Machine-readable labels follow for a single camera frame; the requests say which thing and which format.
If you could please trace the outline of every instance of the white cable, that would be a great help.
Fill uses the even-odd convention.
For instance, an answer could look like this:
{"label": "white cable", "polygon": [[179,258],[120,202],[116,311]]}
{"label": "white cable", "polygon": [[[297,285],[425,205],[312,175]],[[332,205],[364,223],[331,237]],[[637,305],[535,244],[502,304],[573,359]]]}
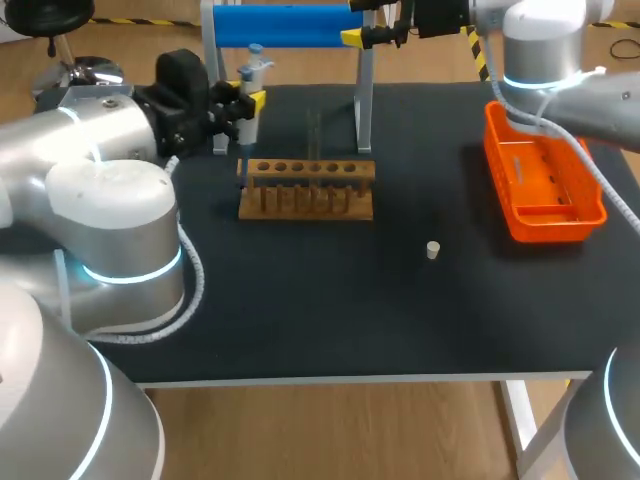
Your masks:
{"label": "white cable", "polygon": [[[180,159],[176,156],[171,157],[171,159],[167,162],[167,165],[164,168],[164,171],[171,176],[180,163]],[[205,286],[205,275],[204,275],[204,266],[202,265],[202,260],[198,255],[198,251],[196,247],[191,242],[191,239],[187,235],[187,233],[182,228],[182,225],[178,223],[178,236],[180,238],[180,242],[182,243],[182,247],[187,252],[189,259],[191,260],[191,264],[193,265],[193,270],[196,275],[196,286],[195,291],[193,293],[193,297],[191,298],[191,302],[187,309],[182,312],[182,315],[178,317],[175,321],[171,322],[166,327],[157,330],[152,333],[143,334],[143,335],[118,335],[118,334],[98,334],[98,335],[89,335],[88,339],[95,342],[103,342],[103,343],[117,343],[122,345],[141,345],[145,343],[152,343],[163,338],[168,337],[169,335],[175,333],[180,328],[182,328],[190,319],[193,317],[193,314],[196,312],[198,307],[200,306],[200,302],[202,301],[202,297],[204,296],[204,286]]]}
{"label": "white cable", "polygon": [[586,152],[580,142],[571,135],[567,130],[562,128],[557,123],[554,123],[546,118],[540,118],[536,115],[531,115],[529,113],[518,110],[513,105],[507,102],[506,98],[502,95],[500,91],[500,85],[498,84],[495,65],[493,63],[493,52],[491,51],[491,44],[489,43],[489,39],[487,37],[483,37],[485,44],[485,52],[487,54],[487,69],[489,71],[489,75],[491,78],[491,86],[493,88],[493,93],[498,99],[498,101],[504,106],[507,112],[511,113],[516,117],[520,117],[523,120],[533,123],[533,125],[539,125],[544,127],[546,130],[551,130],[557,134],[559,134],[562,138],[564,138],[567,143],[573,148],[573,150],[578,154],[582,163],[587,167],[589,172],[594,176],[596,181],[602,186],[602,190],[609,197],[609,200],[616,206],[616,208],[620,211],[622,216],[629,222],[631,227],[635,230],[635,232],[640,235],[640,219],[636,216],[635,213],[629,208],[629,205],[618,195],[618,192],[615,191],[613,186],[609,183],[609,181],[605,178],[602,172],[598,169],[596,164],[593,162],[589,154]]}

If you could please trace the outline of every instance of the white table leg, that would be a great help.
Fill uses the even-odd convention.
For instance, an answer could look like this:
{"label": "white table leg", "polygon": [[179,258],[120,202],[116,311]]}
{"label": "white table leg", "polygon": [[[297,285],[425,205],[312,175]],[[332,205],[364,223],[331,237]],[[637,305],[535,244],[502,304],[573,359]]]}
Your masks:
{"label": "white table leg", "polygon": [[546,472],[563,454],[564,415],[581,382],[574,381],[551,411],[540,429],[536,427],[527,386],[523,380],[500,382],[509,418],[509,427],[518,456],[520,480],[543,480]]}

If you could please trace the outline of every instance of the small white cylinder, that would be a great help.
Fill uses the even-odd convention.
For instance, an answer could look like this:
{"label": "small white cylinder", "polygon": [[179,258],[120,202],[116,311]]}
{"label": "small white cylinder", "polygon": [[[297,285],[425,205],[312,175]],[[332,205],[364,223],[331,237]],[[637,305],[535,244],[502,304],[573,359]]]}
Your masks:
{"label": "small white cylinder", "polygon": [[429,260],[435,260],[438,256],[438,252],[440,251],[440,244],[438,242],[429,242],[427,243],[427,258]]}

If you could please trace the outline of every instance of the orange basket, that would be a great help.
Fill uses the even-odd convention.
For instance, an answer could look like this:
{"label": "orange basket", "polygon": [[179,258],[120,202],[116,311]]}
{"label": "orange basket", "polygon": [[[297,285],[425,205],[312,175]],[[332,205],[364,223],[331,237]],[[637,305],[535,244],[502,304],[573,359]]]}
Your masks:
{"label": "orange basket", "polygon": [[485,114],[484,148],[515,240],[581,242],[607,221],[600,185],[566,141],[517,132],[498,102]]}

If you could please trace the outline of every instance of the white metal stand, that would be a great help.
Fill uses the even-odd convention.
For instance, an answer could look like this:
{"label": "white metal stand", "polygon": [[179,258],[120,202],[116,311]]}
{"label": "white metal stand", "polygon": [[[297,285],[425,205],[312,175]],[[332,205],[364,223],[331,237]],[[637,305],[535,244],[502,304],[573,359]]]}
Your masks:
{"label": "white metal stand", "polygon": [[[219,80],[227,80],[222,51],[216,45],[215,21],[213,8],[215,5],[240,5],[241,0],[201,0],[200,16],[202,18],[202,43],[204,57],[209,76],[209,83],[213,85]],[[375,25],[375,12],[366,11],[363,14],[363,26]],[[355,124],[357,134],[358,153],[371,153],[371,118],[373,115],[373,49],[358,52],[358,70],[354,95]],[[229,139],[225,135],[213,137],[214,155],[226,155]]]}

